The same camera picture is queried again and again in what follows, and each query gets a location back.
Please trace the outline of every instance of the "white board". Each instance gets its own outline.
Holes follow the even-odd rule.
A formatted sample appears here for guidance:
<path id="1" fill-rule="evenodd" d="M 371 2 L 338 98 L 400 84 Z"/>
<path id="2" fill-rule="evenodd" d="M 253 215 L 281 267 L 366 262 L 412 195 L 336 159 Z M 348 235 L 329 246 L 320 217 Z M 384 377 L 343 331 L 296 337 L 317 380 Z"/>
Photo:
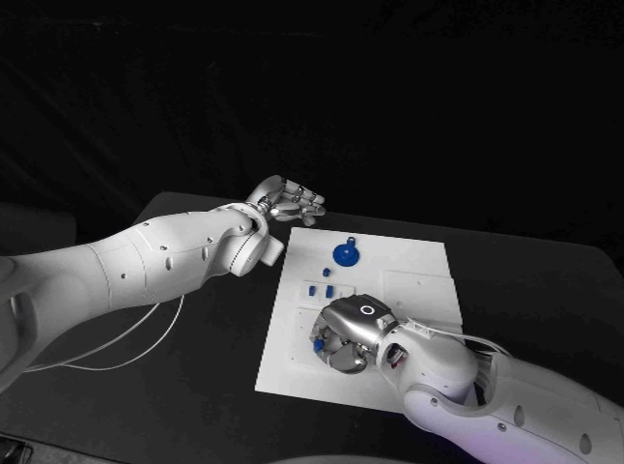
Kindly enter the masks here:
<path id="1" fill-rule="evenodd" d="M 333 249 L 349 237 L 356 238 L 361 259 L 343 268 L 333 261 Z M 325 268 L 330 269 L 329 277 L 322 275 Z M 333 285 L 330 299 L 327 285 Z M 444 244 L 296 227 L 255 390 L 401 413 L 400 398 L 375 368 L 356 375 L 343 374 L 313 353 L 309 336 L 319 312 L 351 294 L 374 296 L 398 319 L 410 316 L 463 332 Z"/>

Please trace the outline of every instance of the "dark table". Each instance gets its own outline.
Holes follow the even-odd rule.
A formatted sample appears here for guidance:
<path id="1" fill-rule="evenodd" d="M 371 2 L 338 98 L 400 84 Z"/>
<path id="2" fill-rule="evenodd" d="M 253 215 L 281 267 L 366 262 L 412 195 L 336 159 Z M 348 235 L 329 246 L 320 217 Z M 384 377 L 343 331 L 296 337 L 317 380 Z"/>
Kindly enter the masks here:
<path id="1" fill-rule="evenodd" d="M 162 193 L 139 221 L 230 203 Z M 271 233 L 289 241 L 290 223 Z M 464 331 L 567 375 L 624 406 L 624 280 L 595 248 L 329 213 L 317 227 L 446 243 Z M 176 328 L 121 369 L 25 374 L 0 397 L 0 434 L 129 463 L 266 463 L 356 453 L 423 463 L 476 462 L 404 416 L 254 391 L 283 258 L 188 295 Z M 132 359 L 163 333 L 178 301 L 85 365 Z M 110 313 L 47 350 L 94 348 L 147 307 Z"/>

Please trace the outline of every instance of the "robotic hand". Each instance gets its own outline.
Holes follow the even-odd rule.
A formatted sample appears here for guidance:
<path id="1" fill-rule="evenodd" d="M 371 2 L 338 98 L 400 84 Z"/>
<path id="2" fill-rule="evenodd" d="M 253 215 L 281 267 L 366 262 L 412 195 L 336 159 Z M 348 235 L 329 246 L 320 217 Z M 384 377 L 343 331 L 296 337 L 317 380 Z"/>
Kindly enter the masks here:
<path id="1" fill-rule="evenodd" d="M 339 372 L 379 370 L 407 418 L 482 462 L 624 463 L 624 408 L 489 340 L 398 321 L 368 295 L 322 310 L 310 340 Z"/>
<path id="2" fill-rule="evenodd" d="M 155 217 L 107 239 L 0 256 L 0 392 L 74 326 L 117 309 L 175 300 L 212 276 L 273 265 L 283 243 L 268 220 L 325 214 L 323 197 L 280 176 L 244 203 Z"/>

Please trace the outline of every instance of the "cable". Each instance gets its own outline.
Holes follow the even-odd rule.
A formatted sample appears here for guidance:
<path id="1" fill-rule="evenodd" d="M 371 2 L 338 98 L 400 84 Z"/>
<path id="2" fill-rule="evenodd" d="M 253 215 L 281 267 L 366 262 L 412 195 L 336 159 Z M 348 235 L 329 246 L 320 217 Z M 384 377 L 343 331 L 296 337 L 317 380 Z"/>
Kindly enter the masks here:
<path id="1" fill-rule="evenodd" d="M 123 367 L 124 365 L 133 363 L 134 361 L 137 361 L 156 347 L 156 345 L 159 345 L 160 341 L 163 340 L 163 338 L 166 337 L 166 335 L 169 334 L 170 330 L 173 329 L 173 326 L 176 324 L 176 321 L 178 321 L 178 317 L 181 316 L 181 311 L 183 309 L 183 303 L 185 303 L 185 295 L 182 296 L 181 298 L 181 306 L 178 307 L 178 313 L 176 313 L 176 317 L 173 318 L 173 321 L 170 323 L 170 326 L 169 326 L 169 329 L 166 330 L 165 334 L 160 336 L 159 340 L 156 340 L 155 344 L 147 348 L 147 350 L 136 357 L 133 358 L 130 361 L 124 362 L 123 364 L 120 365 L 116 365 L 113 367 L 85 367 L 83 365 L 75 365 L 75 364 L 70 364 L 72 363 L 74 361 L 78 361 L 81 360 L 83 358 L 87 358 L 90 355 L 94 355 L 97 352 L 100 352 L 104 348 L 107 348 L 113 343 L 116 343 L 121 338 L 124 338 L 124 336 L 127 336 L 127 334 L 139 327 L 139 325 L 146 321 L 147 317 L 152 315 L 152 313 L 155 312 L 155 310 L 159 308 L 159 305 L 160 303 L 157 303 L 155 305 L 155 307 L 152 308 L 152 310 L 149 311 L 149 313 L 146 314 L 146 316 L 143 317 L 143 319 L 136 323 L 136 325 L 132 327 L 132 329 L 129 329 L 129 331 L 121 335 L 119 336 L 113 341 L 110 341 L 107 344 L 101 345 L 98 348 L 96 348 L 93 351 L 84 353 L 83 355 L 71 358 L 70 360 L 65 360 L 65 361 L 61 361 L 61 362 L 55 362 L 52 364 L 44 364 L 44 365 L 35 365 L 34 367 L 31 367 L 25 372 L 38 372 L 39 370 L 47 370 L 47 369 L 52 369 L 54 367 L 72 367 L 75 369 L 85 369 L 85 370 L 113 370 L 119 367 Z"/>
<path id="2" fill-rule="evenodd" d="M 427 331 L 437 332 L 438 334 L 450 335 L 457 338 L 464 338 L 466 340 L 476 341 L 477 343 L 482 343 L 483 345 L 490 346 L 490 348 L 493 348 L 499 353 L 503 353 L 503 355 L 508 355 L 510 358 L 513 358 L 510 352 L 498 343 L 493 343 L 486 338 L 480 338 L 479 336 L 466 335 L 464 333 L 441 331 L 440 329 L 436 329 L 431 326 L 427 326 L 423 322 L 417 321 L 411 317 L 408 317 L 407 319 L 415 325 L 415 327 L 420 326 Z"/>

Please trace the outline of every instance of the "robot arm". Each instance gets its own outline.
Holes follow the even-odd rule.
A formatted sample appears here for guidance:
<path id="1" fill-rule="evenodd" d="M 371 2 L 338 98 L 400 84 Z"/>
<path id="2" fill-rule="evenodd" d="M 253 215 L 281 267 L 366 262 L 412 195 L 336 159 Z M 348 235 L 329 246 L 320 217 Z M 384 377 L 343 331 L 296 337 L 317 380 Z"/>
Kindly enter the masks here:
<path id="1" fill-rule="evenodd" d="M 156 217 L 107 239 L 0 256 L 0 392 L 72 327 L 117 309 L 198 290 L 212 276 L 244 276 L 284 249 L 268 220 L 325 214 L 323 197 L 280 176 L 245 203 Z"/>
<path id="2" fill-rule="evenodd" d="M 434 330 L 352 296 L 322 310 L 313 349 L 343 373 L 379 369 L 407 418 L 482 462 L 624 463 L 624 408 L 544 367 L 476 352 Z"/>

